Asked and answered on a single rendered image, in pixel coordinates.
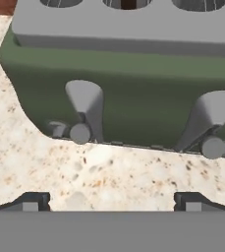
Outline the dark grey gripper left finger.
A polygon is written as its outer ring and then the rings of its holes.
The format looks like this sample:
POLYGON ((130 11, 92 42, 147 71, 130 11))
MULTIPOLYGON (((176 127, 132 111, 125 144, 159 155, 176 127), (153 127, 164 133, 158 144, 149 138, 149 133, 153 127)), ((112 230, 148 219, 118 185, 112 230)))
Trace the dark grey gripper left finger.
POLYGON ((0 211, 49 212, 49 192, 26 192, 12 202, 0 205, 0 211))

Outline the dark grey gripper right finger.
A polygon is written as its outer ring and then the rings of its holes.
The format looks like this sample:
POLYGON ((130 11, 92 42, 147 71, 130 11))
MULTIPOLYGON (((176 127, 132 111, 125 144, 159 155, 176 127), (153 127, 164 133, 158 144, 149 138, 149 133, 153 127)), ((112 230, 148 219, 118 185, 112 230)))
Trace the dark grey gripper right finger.
POLYGON ((174 202, 175 212, 225 211, 225 205, 212 202, 199 192, 176 192, 174 202))

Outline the grey round toaster knob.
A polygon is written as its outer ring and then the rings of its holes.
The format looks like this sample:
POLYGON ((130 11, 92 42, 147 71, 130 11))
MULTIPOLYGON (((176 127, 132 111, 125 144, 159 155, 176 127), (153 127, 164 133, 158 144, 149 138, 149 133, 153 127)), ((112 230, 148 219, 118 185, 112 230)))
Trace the grey round toaster knob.
POLYGON ((209 136, 201 142, 200 152, 208 159, 221 158, 225 154, 225 143, 216 136, 209 136))
POLYGON ((70 138, 78 145, 83 145, 90 140, 91 133, 88 126, 84 123, 78 123, 70 130, 70 138))

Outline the grey toaster lever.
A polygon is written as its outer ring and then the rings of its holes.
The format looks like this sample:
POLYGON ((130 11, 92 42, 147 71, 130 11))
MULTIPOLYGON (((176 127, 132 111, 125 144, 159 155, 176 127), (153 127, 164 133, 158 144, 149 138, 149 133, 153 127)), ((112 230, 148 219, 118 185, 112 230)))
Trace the grey toaster lever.
POLYGON ((185 130, 174 147, 177 153, 186 153, 225 125, 225 91, 214 91, 201 95, 191 109, 185 130))
POLYGON ((89 141, 101 144, 103 142, 104 101, 102 88, 89 81, 74 80, 66 84, 65 91, 73 109, 79 116, 78 123, 86 124, 90 130, 89 141))

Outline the green toaster with grey top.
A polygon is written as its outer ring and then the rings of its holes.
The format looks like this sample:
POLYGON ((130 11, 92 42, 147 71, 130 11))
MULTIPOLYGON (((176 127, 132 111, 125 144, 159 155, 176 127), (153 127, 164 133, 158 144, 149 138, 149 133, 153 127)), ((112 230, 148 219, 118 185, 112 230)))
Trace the green toaster with grey top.
POLYGON ((225 91, 225 0, 18 0, 0 64, 44 135, 72 141, 65 86, 84 80, 101 144, 176 152, 197 99, 225 91))

